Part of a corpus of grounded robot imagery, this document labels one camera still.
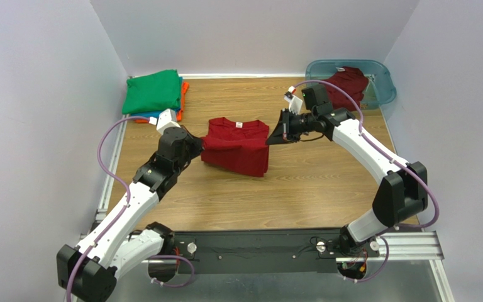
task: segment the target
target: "white wall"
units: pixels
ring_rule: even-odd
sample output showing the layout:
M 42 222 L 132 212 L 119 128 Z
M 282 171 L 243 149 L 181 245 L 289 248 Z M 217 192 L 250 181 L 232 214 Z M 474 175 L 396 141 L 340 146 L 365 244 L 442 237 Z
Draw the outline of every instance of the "white wall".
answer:
M 0 301 L 62 299 L 55 255 L 93 220 L 125 77 L 88 1 L 0 1 Z
M 303 74 L 383 61 L 418 0 L 92 0 L 126 71 Z
M 384 114 L 440 199 L 455 299 L 483 301 L 483 1 L 420 1 L 385 64 L 398 97 Z

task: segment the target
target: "blue translucent basket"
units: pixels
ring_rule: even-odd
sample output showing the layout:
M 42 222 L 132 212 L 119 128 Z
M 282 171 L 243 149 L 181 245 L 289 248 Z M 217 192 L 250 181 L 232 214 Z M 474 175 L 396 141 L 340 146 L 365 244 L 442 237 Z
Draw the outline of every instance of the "blue translucent basket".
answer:
M 364 89 L 364 98 L 360 102 L 363 109 L 377 109 L 382 104 L 396 98 L 396 88 L 392 83 L 391 73 L 385 65 L 374 60 L 317 60 L 310 63 L 305 73 L 307 80 L 325 80 L 337 73 L 340 67 L 356 67 L 368 78 Z

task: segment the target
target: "purple cable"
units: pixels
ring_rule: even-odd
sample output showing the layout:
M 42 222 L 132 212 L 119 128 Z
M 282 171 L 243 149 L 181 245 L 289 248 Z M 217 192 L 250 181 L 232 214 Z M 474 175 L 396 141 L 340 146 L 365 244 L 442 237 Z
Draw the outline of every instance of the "purple cable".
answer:
M 397 165 L 400 169 L 404 170 L 409 175 L 411 175 L 414 178 L 414 180 L 417 181 L 418 184 L 420 184 L 420 186 L 422 186 L 422 188 L 424 188 L 424 190 L 426 190 L 426 192 L 428 193 L 428 196 L 431 198 L 431 201 L 433 202 L 433 208 L 435 209 L 435 213 L 433 215 L 433 218 L 430 220 L 430 222 L 424 223 L 422 225 L 410 225 L 410 224 L 407 224 L 407 223 L 400 223 L 399 226 L 400 227 L 410 227 L 410 228 L 427 228 L 427 227 L 432 226 L 439 219 L 439 211 L 440 211 L 439 210 L 439 202 L 435 198 L 435 195 L 433 194 L 433 191 L 431 191 L 431 189 L 428 187 L 428 185 L 420 177 L 418 177 L 413 171 L 411 171 L 411 169 L 407 168 L 405 165 L 402 165 L 398 161 L 394 160 L 394 158 L 392 158 L 389 154 L 387 154 L 381 148 L 379 148 L 374 142 L 372 142 L 362 132 L 362 124 L 364 122 L 364 115 L 362 114 L 362 111 L 358 107 L 357 103 L 352 99 L 352 97 L 349 94 L 347 94 L 344 90 L 340 89 L 340 87 L 338 87 L 338 86 L 336 86 L 334 84 L 331 84 L 329 82 L 326 82 L 326 81 L 321 81 L 321 80 L 306 80 L 306 81 L 302 81 L 302 82 L 299 82 L 296 85 L 294 85 L 294 87 L 298 87 L 300 85 L 307 84 L 307 83 L 324 84 L 324 85 L 330 86 L 330 87 L 336 89 L 338 92 L 342 93 L 354 105 L 355 109 L 358 112 L 358 115 L 359 115 L 359 119 L 358 119 L 358 132 L 361 134 L 362 138 L 364 138 L 364 140 L 368 144 L 370 144 L 370 146 L 372 146 L 374 149 L 376 149 L 376 151 L 378 151 L 386 159 L 390 160 L 392 163 L 394 163 L 395 165 Z
M 193 281 L 193 278 L 195 276 L 195 267 L 193 266 L 193 264 L 191 264 L 191 261 L 187 260 L 186 258 L 184 258 L 182 256 L 178 256 L 178 255 L 156 255 L 156 256 L 152 256 L 152 257 L 150 257 L 148 259 L 149 260 L 153 260 L 153 259 L 176 259 L 176 260 L 182 260 L 185 263 L 187 263 L 187 265 L 189 265 L 189 267 L 191 268 L 191 276 L 189 276 L 189 279 L 186 282 L 182 283 L 182 284 L 166 284 L 166 283 L 163 283 L 162 281 L 159 281 L 158 279 L 152 279 L 152 282 L 157 283 L 160 286 L 165 286 L 166 288 L 182 288 L 182 287 L 190 284 Z
M 379 275 L 380 272 L 383 271 L 383 268 L 385 268 L 385 266 L 387 265 L 387 262 L 389 261 L 390 249 L 389 249 L 389 243 L 387 242 L 387 240 L 384 237 L 380 237 L 380 238 L 383 240 L 383 242 L 385 242 L 385 248 L 387 249 L 387 253 L 385 254 L 385 260 L 383 260 L 383 263 L 381 264 L 379 269 L 375 273 L 373 273 L 370 277 L 366 277 L 366 278 L 362 278 L 362 279 L 352 279 L 352 278 L 348 278 L 346 276 L 343 276 L 342 278 L 345 278 L 346 280 L 353 281 L 353 282 L 355 282 L 355 280 L 357 280 L 357 283 L 367 282 L 367 281 L 370 281 L 373 278 L 375 278 L 377 275 Z
M 98 149 L 96 150 L 96 159 L 98 160 L 98 164 L 100 164 L 100 168 L 102 168 L 102 170 L 105 173 L 107 173 L 109 176 L 113 177 L 116 181 L 120 182 L 125 187 L 126 204 L 130 203 L 130 199 L 131 199 L 131 197 L 130 197 L 130 187 L 124 182 L 124 180 L 122 180 L 120 177 L 113 174 L 106 167 L 106 165 L 104 165 L 104 163 L 102 162 L 101 150 L 102 150 L 102 145 L 104 145 L 104 141 L 106 140 L 108 135 L 111 133 L 111 131 L 113 131 L 113 129 L 115 129 L 115 127 L 117 127 L 119 124 L 124 123 L 125 121 L 130 121 L 130 120 L 149 120 L 149 118 L 145 118 L 145 117 L 142 117 L 142 116 L 131 116 L 129 118 L 123 118 L 122 120 L 117 121 L 115 124 L 113 124 L 113 126 L 111 126 L 106 131 L 106 133 L 104 134 L 102 139 L 100 139 L 100 143 L 98 144 Z M 121 216 L 123 216 L 123 213 L 125 212 L 125 210 L 126 210 L 125 206 L 121 208 L 121 210 L 119 211 L 117 216 L 115 216 L 115 218 L 113 218 L 113 220 L 111 220 L 111 222 L 109 222 L 109 224 L 106 226 L 106 228 L 103 231 L 101 231 L 100 234 L 98 234 L 98 236 L 93 240 L 94 243 L 98 243 L 98 241 L 100 241 L 100 239 L 102 239 L 102 237 L 117 222 L 117 220 L 119 220 L 119 218 L 121 218 Z M 78 261 L 76 262 L 76 264 L 74 265 L 74 268 L 72 269 L 72 272 L 70 273 L 69 282 L 67 283 L 67 302 L 72 302 L 72 285 L 74 284 L 74 279 L 76 278 L 76 274 L 78 273 L 79 267 L 82 265 L 83 261 L 85 260 L 85 258 L 89 254 L 89 252 L 91 252 L 91 250 L 92 250 L 92 245 L 89 246 L 85 250 L 85 252 L 78 258 Z

